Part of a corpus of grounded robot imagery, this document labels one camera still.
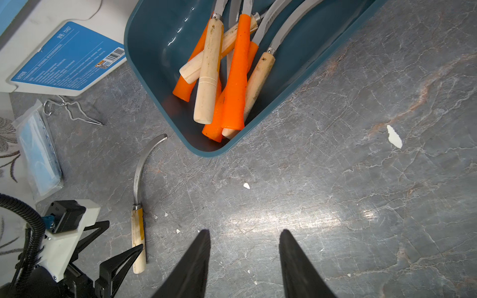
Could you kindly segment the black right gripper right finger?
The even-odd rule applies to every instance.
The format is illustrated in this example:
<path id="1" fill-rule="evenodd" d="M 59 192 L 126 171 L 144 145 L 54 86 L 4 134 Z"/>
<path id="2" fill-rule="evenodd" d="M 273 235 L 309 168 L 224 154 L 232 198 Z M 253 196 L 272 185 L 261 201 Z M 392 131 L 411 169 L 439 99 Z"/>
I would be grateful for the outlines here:
<path id="1" fill-rule="evenodd" d="M 287 229 L 279 238 L 279 256 L 286 298 L 336 298 Z"/>

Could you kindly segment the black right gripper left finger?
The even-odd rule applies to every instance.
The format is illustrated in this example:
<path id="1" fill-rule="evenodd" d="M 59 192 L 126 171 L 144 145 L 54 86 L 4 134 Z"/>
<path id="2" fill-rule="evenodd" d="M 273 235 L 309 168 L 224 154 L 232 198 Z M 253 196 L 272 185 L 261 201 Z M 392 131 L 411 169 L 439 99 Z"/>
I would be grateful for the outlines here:
<path id="1" fill-rule="evenodd" d="M 207 287 L 211 237 L 201 230 L 153 298 L 204 298 Z"/>

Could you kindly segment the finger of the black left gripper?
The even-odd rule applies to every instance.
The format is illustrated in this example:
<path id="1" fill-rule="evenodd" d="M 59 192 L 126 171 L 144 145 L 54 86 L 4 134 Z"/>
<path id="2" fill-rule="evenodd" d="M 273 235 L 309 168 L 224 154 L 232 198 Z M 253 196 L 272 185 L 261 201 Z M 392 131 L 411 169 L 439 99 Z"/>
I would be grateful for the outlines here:
<path id="1" fill-rule="evenodd" d="M 139 244 L 128 251 L 109 258 L 99 266 L 99 278 L 94 283 L 97 298 L 114 298 L 126 274 L 143 251 Z"/>

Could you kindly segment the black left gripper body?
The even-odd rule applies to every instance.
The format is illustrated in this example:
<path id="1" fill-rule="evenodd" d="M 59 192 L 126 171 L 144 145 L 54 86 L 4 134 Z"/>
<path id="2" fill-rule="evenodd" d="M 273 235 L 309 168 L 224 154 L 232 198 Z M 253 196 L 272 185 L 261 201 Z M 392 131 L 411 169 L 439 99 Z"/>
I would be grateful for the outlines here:
<path id="1" fill-rule="evenodd" d="M 19 262 L 10 283 L 1 286 L 2 298 L 96 298 L 94 282 L 82 272 L 74 262 L 85 247 L 98 238 L 110 226 L 109 221 L 100 221 L 87 227 L 93 233 L 79 241 L 71 261 L 68 263 L 64 278 L 55 282 L 50 273 L 39 265 L 40 252 L 32 251 L 34 230 L 26 223 L 24 248 L 21 249 Z"/>

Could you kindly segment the orange handle sickle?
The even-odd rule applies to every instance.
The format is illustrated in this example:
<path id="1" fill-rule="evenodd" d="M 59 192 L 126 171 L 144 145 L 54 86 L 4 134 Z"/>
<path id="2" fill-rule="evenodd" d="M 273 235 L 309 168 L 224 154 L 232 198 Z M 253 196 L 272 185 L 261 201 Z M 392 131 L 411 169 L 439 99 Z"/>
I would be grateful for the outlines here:
<path id="1" fill-rule="evenodd" d="M 242 130 L 244 128 L 243 112 L 247 88 L 248 50 L 250 44 L 250 25 L 253 1 L 245 0 L 238 20 L 238 30 L 231 72 L 226 86 L 222 128 Z"/>
<path id="2" fill-rule="evenodd" d="M 254 58 L 250 58 L 248 54 L 248 67 L 247 67 L 247 75 L 250 71 Z M 224 98 L 225 98 L 226 88 L 223 92 L 219 95 L 216 99 L 216 104 L 214 107 L 214 115 L 211 124 L 206 124 L 204 129 L 202 130 L 202 134 L 205 135 L 207 138 L 214 140 L 216 142 L 221 142 L 224 136 L 222 135 L 222 115 L 223 115 L 223 106 L 224 106 Z"/>
<path id="3" fill-rule="evenodd" d="M 201 38 L 197 42 L 189 61 L 180 68 L 180 78 L 173 90 L 173 95 L 187 103 L 190 101 L 190 96 L 195 86 L 195 81 L 198 79 L 200 74 L 206 36 L 207 26 L 205 27 Z"/>

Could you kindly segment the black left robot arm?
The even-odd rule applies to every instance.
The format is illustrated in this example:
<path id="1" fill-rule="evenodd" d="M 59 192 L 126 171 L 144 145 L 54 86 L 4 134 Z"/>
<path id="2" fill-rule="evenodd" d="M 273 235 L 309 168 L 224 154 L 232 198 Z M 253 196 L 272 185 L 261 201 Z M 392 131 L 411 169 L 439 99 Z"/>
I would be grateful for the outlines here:
<path id="1" fill-rule="evenodd" d="M 146 265 L 143 213 L 132 213 L 132 248 L 102 262 L 93 281 L 75 262 L 80 253 L 109 228 L 98 221 L 100 207 L 89 199 L 54 201 L 46 215 L 11 196 L 1 195 L 1 207 L 25 221 L 24 246 L 12 281 L 1 286 L 3 298 L 113 298 L 129 270 Z"/>

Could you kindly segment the teal plastic storage tray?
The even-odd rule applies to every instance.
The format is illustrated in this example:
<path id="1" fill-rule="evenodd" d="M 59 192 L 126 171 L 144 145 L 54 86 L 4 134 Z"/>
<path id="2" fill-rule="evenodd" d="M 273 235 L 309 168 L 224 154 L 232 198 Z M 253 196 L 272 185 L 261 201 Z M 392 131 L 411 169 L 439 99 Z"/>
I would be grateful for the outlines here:
<path id="1" fill-rule="evenodd" d="M 245 128 L 217 143 L 193 120 L 194 99 L 173 95 L 179 69 L 193 52 L 214 1 L 139 1 L 124 34 L 134 73 L 173 131 L 193 154 L 211 158 L 229 151 L 261 123 L 383 5 L 382 1 L 323 1 L 286 36 Z"/>

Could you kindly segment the white paper scrap right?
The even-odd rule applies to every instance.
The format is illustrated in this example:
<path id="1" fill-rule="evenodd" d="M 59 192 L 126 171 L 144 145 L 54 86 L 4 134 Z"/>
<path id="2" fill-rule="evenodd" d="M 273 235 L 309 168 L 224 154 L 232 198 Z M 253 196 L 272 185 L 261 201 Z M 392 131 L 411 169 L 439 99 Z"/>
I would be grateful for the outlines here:
<path id="1" fill-rule="evenodd" d="M 398 149 L 402 149 L 403 142 L 398 133 L 390 125 L 386 126 L 388 131 L 388 141 Z"/>

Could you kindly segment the silver metal tongs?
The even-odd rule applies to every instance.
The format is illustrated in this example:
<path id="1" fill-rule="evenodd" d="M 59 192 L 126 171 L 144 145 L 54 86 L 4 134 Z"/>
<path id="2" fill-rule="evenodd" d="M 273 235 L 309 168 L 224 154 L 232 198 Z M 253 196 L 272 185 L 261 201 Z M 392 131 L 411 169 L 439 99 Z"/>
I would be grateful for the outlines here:
<path id="1" fill-rule="evenodd" d="M 70 120 L 72 121 L 82 121 L 87 124 L 103 126 L 104 124 L 90 117 L 83 110 L 81 104 L 78 101 L 70 100 L 66 96 L 57 95 L 58 99 L 47 99 L 43 103 L 43 113 L 47 116 L 53 114 L 54 108 L 63 108 L 68 113 Z"/>

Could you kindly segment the white box with blue lid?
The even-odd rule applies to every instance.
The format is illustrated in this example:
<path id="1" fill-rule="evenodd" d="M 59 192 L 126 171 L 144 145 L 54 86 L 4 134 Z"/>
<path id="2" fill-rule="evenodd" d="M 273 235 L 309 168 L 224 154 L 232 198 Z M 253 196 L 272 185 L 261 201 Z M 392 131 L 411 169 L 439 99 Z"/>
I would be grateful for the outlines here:
<path id="1" fill-rule="evenodd" d="M 79 96 L 126 62 L 136 1 L 1 1 L 1 92 Z"/>

